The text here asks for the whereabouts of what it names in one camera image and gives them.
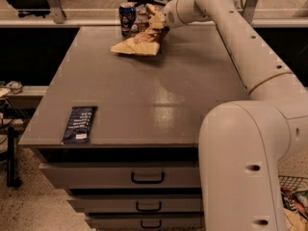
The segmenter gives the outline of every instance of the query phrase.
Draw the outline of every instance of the white robotic arm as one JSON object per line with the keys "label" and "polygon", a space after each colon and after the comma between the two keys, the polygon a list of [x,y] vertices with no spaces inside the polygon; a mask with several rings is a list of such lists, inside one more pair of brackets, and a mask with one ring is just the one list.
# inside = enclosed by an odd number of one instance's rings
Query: white robotic arm
{"label": "white robotic arm", "polygon": [[286,230],[277,161],[308,147],[308,93],[234,0],[172,0],[170,28],[213,20],[251,101],[205,117],[199,165],[208,231]]}

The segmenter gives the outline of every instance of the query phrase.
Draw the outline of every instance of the white label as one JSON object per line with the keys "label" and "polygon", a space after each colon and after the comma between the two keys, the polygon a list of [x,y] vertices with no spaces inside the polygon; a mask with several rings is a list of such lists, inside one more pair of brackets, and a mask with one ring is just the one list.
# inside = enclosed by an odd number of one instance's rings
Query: white label
{"label": "white label", "polygon": [[87,134],[76,135],[76,140],[83,140],[87,138]]}

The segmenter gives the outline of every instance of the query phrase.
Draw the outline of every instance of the drawer handle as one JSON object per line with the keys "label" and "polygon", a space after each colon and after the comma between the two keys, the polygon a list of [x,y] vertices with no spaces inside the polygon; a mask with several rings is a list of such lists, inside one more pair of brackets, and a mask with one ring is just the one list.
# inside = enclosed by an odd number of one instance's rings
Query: drawer handle
{"label": "drawer handle", "polygon": [[141,228],[147,228],[147,229],[155,229],[162,227],[162,221],[160,220],[160,223],[157,226],[145,226],[143,225],[143,220],[141,221]]}
{"label": "drawer handle", "polygon": [[139,206],[139,202],[136,203],[136,210],[139,212],[159,212],[162,210],[162,202],[159,202],[158,208],[156,209],[141,209]]}
{"label": "drawer handle", "polygon": [[135,184],[160,184],[160,183],[162,183],[165,180],[165,173],[162,172],[161,179],[159,179],[159,180],[155,180],[155,181],[138,181],[138,180],[135,179],[135,172],[132,172],[131,180]]}

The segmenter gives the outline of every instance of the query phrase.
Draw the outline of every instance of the table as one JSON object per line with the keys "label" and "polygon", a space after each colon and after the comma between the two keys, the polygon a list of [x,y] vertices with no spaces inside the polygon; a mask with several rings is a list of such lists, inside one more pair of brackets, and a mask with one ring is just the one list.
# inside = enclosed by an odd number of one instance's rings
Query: table
{"label": "table", "polygon": [[[204,225],[198,133],[248,99],[214,25],[171,30],[155,57],[110,52],[119,27],[81,27],[19,141],[92,228]],[[72,106],[97,106],[90,141],[63,145]]]}

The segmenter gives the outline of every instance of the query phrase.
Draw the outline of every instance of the can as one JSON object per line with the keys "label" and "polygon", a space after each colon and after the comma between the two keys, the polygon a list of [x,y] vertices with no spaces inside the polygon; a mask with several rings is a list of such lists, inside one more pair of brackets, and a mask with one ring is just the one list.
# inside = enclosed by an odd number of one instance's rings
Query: can
{"label": "can", "polygon": [[129,35],[131,27],[136,20],[136,7],[134,3],[122,3],[118,8],[121,33],[124,37]]}

